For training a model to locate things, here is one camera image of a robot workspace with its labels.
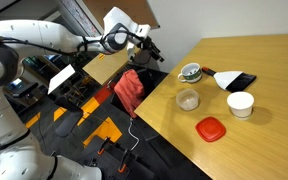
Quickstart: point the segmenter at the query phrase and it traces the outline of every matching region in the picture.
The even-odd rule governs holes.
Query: yellow marking
[[[116,142],[121,136],[121,131],[117,128],[110,117],[106,118],[105,121],[83,142],[86,147],[93,137],[97,135],[103,140],[108,136],[112,142]]]
[[[92,97],[86,104],[83,105],[82,109],[84,111],[83,117],[78,121],[77,125],[81,125],[84,120],[99,106],[100,104],[97,100]]]
[[[26,124],[25,127],[26,128],[30,128],[31,126],[33,126],[34,123],[36,123],[36,121],[38,121],[41,117],[41,112],[37,113],[32,119],[30,119]]]
[[[54,112],[53,120],[54,121],[58,120],[58,118],[60,118],[65,112],[66,112],[65,108],[60,107],[60,108],[56,109],[56,111]]]
[[[104,54],[100,54],[98,58],[102,60],[102,59],[104,59],[104,57],[105,57]]]

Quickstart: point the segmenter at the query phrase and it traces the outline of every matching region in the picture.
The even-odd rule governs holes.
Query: black floor
[[[152,74],[156,84],[166,76],[165,73],[156,71],[152,71]],[[87,101],[100,88],[100,85],[91,83],[85,93],[86,98],[84,100]],[[35,114],[41,112],[40,119],[30,129],[40,141],[42,151],[45,154],[50,155],[52,152],[56,152],[76,160],[84,150],[82,141],[101,124],[97,117],[101,119],[110,117],[113,120],[123,134],[117,142],[122,148],[131,149],[136,143],[136,140],[128,133],[129,116],[111,105],[110,97],[92,113],[96,116],[89,116],[82,125],[74,128],[72,135],[66,138],[60,138],[54,132],[55,128],[61,123],[61,119],[67,116],[67,113],[65,113],[63,118],[61,117],[61,119],[53,122],[53,112],[57,108],[58,106],[54,105],[53,101],[45,97],[35,104],[33,108],[20,114],[23,123],[26,123]],[[155,173],[160,180],[210,179],[161,136],[147,142],[136,126],[131,128],[131,132],[140,139],[139,144],[132,153],[140,159],[140,162],[145,167]]]

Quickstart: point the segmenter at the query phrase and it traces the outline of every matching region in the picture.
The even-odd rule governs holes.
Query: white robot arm
[[[0,179],[101,179],[98,168],[44,155],[5,99],[2,87],[22,74],[21,59],[27,56],[73,55],[79,51],[113,54],[124,49],[127,42],[155,47],[147,36],[150,26],[138,25],[116,7],[105,16],[104,23],[103,36],[82,37],[51,22],[0,22]]]

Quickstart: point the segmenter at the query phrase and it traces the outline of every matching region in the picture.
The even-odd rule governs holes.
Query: equipment
[[[44,155],[4,97],[2,87],[21,76],[22,58],[27,56],[76,55],[79,51],[113,54],[129,41],[130,58],[137,45],[163,61],[147,36],[149,25],[138,25],[116,7],[104,17],[104,24],[103,36],[81,37],[51,22],[0,21],[0,179],[101,179],[98,168],[81,166],[62,156]]]
[[[255,75],[246,74],[242,71],[215,72],[208,67],[203,67],[205,74],[213,76],[217,85],[230,92],[244,91],[255,79]]]

